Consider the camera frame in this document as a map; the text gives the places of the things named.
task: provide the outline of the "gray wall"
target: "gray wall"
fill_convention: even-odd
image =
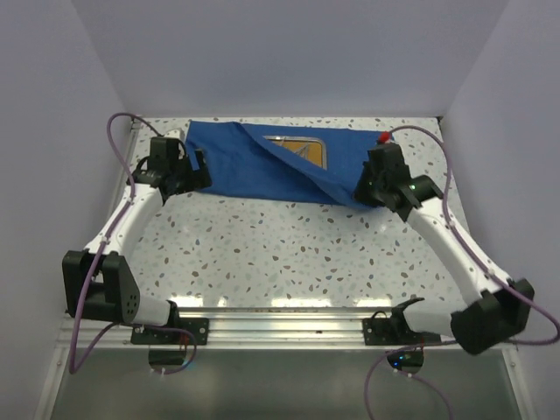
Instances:
[[[440,116],[507,0],[73,0],[151,116]]]
[[[19,420],[53,355],[62,256],[107,214],[104,123],[123,106],[69,1],[2,2],[0,56],[0,417]]]
[[[512,0],[444,118],[472,234],[560,317],[560,2]],[[553,334],[533,313],[526,337]],[[558,346],[523,348],[541,419],[558,418]]]

